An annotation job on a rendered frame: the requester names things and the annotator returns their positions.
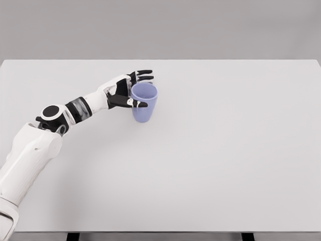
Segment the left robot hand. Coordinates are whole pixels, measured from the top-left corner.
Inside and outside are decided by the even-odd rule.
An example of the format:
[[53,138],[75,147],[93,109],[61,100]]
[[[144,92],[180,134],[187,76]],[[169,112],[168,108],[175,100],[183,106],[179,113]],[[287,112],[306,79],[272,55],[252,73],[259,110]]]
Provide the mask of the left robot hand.
[[130,96],[131,88],[137,83],[153,84],[152,70],[137,70],[130,74],[118,76],[98,88],[106,100],[106,108],[133,108],[136,101]]

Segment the lavender blue plastic cup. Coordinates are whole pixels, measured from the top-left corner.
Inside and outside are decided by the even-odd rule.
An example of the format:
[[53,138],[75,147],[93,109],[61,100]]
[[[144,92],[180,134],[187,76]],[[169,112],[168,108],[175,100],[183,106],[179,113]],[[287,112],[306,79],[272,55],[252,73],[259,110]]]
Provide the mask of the lavender blue plastic cup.
[[150,120],[155,108],[158,89],[151,83],[137,83],[131,88],[131,97],[136,101],[132,108],[134,119],[139,123]]

